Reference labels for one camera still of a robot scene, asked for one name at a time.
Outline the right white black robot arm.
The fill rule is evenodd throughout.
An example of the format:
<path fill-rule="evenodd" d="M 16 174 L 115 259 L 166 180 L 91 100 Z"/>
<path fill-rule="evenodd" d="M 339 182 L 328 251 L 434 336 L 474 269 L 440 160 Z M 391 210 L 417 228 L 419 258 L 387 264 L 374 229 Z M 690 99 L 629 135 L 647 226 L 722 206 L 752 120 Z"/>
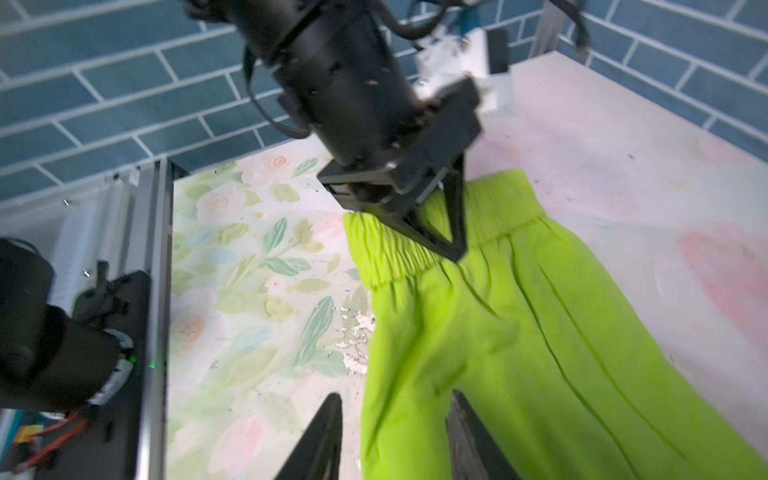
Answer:
<path fill-rule="evenodd" d="M 73 436 L 86 437 L 79 453 L 50 470 L 106 474 L 93 479 L 129 479 L 138 473 L 140 413 L 149 390 L 139 360 L 148 359 L 151 277 L 136 271 L 105 278 L 98 262 L 96 287 L 83 292 L 70 318 L 48 303 L 54 280 L 50 263 L 34 245 L 1 237 L 1 409 L 64 412 L 46 435 L 69 430 L 18 466 L 45 463 Z M 446 417 L 453 479 L 522 479 L 505 458 L 464 394 L 454 390 Z M 343 433 L 342 399 L 329 394 L 275 479 L 339 479 Z"/>

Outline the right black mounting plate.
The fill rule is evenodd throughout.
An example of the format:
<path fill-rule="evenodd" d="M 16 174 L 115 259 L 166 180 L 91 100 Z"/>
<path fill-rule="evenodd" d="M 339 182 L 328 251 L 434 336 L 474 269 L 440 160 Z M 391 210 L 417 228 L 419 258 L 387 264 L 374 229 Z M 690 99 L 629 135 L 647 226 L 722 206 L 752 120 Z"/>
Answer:
<path fill-rule="evenodd" d="M 74 415 L 47 433 L 38 479 L 133 479 L 143 413 L 150 276 L 136 271 L 81 293 L 43 373 L 56 408 Z"/>

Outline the lime green shorts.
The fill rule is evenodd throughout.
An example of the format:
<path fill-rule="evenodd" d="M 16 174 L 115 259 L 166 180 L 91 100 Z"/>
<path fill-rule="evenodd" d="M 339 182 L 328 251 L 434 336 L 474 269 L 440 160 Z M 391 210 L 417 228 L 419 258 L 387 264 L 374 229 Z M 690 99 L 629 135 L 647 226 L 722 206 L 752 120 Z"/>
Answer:
<path fill-rule="evenodd" d="M 369 214 L 344 218 L 376 320 L 365 478 L 450 478 L 454 391 L 525 479 L 766 477 L 523 172 L 472 181 L 464 200 L 468 249 L 456 263 Z"/>

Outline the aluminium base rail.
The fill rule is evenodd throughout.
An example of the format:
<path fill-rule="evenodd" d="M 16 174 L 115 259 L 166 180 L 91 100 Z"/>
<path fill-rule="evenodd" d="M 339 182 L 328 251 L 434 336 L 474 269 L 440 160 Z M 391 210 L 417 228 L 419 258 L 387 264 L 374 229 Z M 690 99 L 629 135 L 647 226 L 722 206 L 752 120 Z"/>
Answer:
<path fill-rule="evenodd" d="M 166 475 L 167 376 L 173 180 L 166 160 L 131 169 L 108 183 L 88 252 L 108 262 L 126 315 L 104 317 L 131 336 L 133 370 L 122 389 L 92 409 L 88 425 L 60 457 L 66 479 L 162 479 Z"/>

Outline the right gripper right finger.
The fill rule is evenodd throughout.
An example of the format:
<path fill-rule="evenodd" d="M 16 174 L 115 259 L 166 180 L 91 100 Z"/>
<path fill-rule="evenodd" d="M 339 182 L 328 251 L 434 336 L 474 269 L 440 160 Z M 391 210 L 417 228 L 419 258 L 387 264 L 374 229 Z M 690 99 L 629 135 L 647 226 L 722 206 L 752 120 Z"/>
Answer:
<path fill-rule="evenodd" d="M 445 427 L 454 479 L 521 479 L 460 390 L 452 391 Z"/>

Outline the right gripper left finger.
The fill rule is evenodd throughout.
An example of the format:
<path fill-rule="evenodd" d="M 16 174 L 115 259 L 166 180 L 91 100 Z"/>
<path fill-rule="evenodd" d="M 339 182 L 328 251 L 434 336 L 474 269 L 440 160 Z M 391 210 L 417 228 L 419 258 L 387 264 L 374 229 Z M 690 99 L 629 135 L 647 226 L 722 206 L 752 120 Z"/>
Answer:
<path fill-rule="evenodd" d="M 338 479 L 342 438 L 342 398 L 338 393 L 331 393 L 317 410 L 275 479 Z"/>

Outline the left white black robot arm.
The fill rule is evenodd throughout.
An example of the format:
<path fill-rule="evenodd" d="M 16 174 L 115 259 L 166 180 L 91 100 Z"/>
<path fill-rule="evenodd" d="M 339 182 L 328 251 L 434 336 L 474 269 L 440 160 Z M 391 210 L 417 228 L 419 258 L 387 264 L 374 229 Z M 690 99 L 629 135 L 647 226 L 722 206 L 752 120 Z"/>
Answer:
<path fill-rule="evenodd" d="M 195 20 L 233 25 L 243 74 L 269 68 L 291 118 L 279 131 L 316 135 L 331 154 L 318 174 L 345 209 L 381 223 L 451 261 L 467 249 L 464 154 L 480 133 L 470 78 L 419 99 L 382 32 L 407 40 L 434 22 L 400 23 L 380 1 L 188 1 Z"/>

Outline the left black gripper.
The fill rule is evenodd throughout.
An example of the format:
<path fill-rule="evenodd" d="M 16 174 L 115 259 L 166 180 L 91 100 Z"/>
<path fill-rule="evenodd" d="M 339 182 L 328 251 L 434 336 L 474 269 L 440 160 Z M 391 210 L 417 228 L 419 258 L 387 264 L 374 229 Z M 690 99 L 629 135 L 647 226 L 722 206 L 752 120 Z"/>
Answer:
<path fill-rule="evenodd" d="M 427 101 L 403 146 L 379 151 L 349 167 L 333 161 L 318 180 L 346 210 L 403 216 L 395 222 L 400 233 L 458 263 L 467 251 L 463 154 L 481 132 L 479 103 L 474 80 L 464 77 Z M 440 181 L 449 236 L 428 226 L 413 210 Z"/>

